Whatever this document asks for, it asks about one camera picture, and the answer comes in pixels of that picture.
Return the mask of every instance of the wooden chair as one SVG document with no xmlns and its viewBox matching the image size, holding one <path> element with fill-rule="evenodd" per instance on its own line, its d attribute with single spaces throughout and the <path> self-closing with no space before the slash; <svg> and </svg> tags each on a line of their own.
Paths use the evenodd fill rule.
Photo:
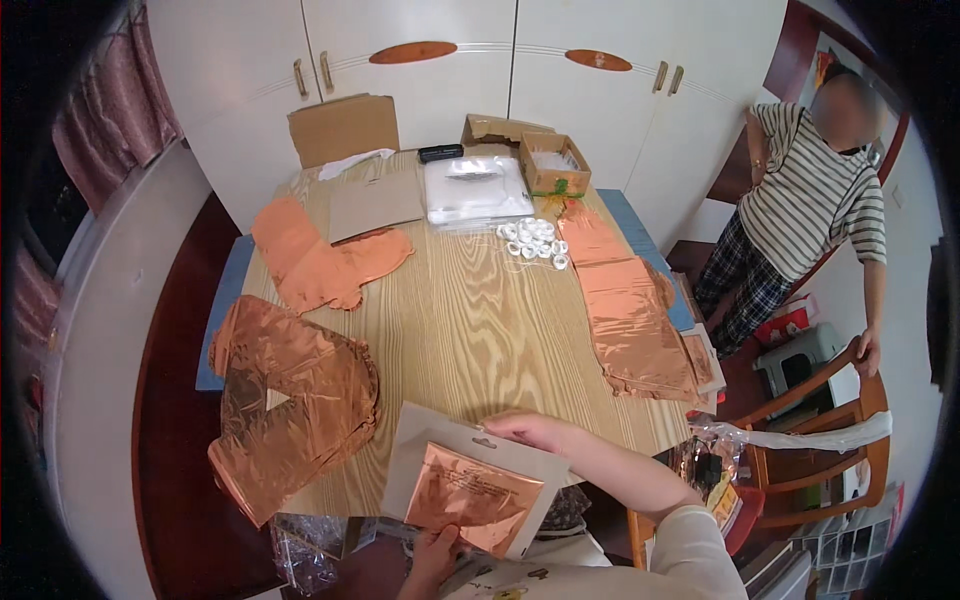
<svg viewBox="0 0 960 600">
<path fill-rule="evenodd" d="M 856 360 L 859 343 L 859 336 L 854 337 L 843 352 L 805 382 L 733 424 L 741 429 L 753 430 L 756 423 L 810 394 Z M 880 374 L 877 373 L 873 377 L 860 378 L 858 399 L 794 426 L 791 433 L 818 433 L 841 429 L 886 410 L 887 395 Z M 887 485 L 890 438 L 883 438 L 843 454 L 830 450 L 772 450 L 753 445 L 747 446 L 747 454 L 753 466 L 753 483 L 767 494 L 764 515 L 756 521 L 755 527 L 784 527 L 818 521 L 879 504 Z M 792 507 L 793 492 L 821 484 L 864 459 L 870 465 L 870 486 L 865 494 L 825 508 L 798 511 Z M 634 566 L 643 568 L 646 565 L 643 543 L 651 537 L 653 523 L 629 510 L 627 522 L 630 526 Z"/>
</svg>

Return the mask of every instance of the striped shirt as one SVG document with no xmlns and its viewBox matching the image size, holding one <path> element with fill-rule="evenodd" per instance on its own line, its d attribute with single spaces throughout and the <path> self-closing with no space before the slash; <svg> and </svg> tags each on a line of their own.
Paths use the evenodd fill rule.
<svg viewBox="0 0 960 600">
<path fill-rule="evenodd" d="M 795 104 L 751 108 L 770 144 L 763 182 L 738 211 L 747 237 L 790 281 L 848 237 L 863 262 L 886 263 L 883 195 L 866 152 L 834 152 Z"/>
</svg>

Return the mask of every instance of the hang tab hole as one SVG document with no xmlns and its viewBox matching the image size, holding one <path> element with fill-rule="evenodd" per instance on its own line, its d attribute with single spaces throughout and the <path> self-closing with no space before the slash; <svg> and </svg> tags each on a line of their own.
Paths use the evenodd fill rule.
<svg viewBox="0 0 960 600">
<path fill-rule="evenodd" d="M 488 440 L 487 438 L 473 438 L 474 444 L 480 444 L 484 447 L 487 447 L 491 450 L 496 450 L 496 444 Z"/>
</svg>

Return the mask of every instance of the person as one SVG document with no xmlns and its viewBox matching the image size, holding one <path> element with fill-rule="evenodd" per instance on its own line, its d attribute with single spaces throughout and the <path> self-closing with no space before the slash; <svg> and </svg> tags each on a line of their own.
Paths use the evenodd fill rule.
<svg viewBox="0 0 960 600">
<path fill-rule="evenodd" d="M 810 110 L 789 103 L 747 109 L 754 187 L 740 199 L 694 288 L 709 320 L 740 285 L 710 332 L 721 360 L 771 317 L 824 254 L 850 238 L 863 264 L 867 317 L 856 366 L 861 374 L 876 373 L 886 249 L 883 196 L 865 144 L 876 139 L 883 114 L 876 93 L 839 62 L 828 68 Z"/>
<path fill-rule="evenodd" d="M 649 571 L 500 561 L 479 573 L 470 572 L 472 579 L 446 598 L 747 598 L 713 516 L 699 494 L 666 466 L 572 423 L 537 413 L 510 411 L 485 420 L 483 426 L 493 435 L 565 457 L 574 473 L 657 523 L 656 544 Z M 453 525 L 442 532 L 421 533 L 414 545 L 413 568 L 397 600 L 439 598 L 460 549 Z"/>
</svg>

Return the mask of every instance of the pink curtain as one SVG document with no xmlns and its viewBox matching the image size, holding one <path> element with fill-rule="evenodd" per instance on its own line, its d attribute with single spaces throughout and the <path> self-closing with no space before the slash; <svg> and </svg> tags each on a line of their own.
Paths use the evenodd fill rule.
<svg viewBox="0 0 960 600">
<path fill-rule="evenodd" d="M 63 167 L 94 214 L 133 167 L 146 166 L 183 132 L 167 98 L 147 25 L 147 7 L 105 40 L 53 128 Z"/>
<path fill-rule="evenodd" d="M 47 355 L 50 327 L 60 304 L 60 287 L 27 249 L 20 246 L 13 265 L 13 325 L 18 379 L 40 375 Z"/>
</svg>

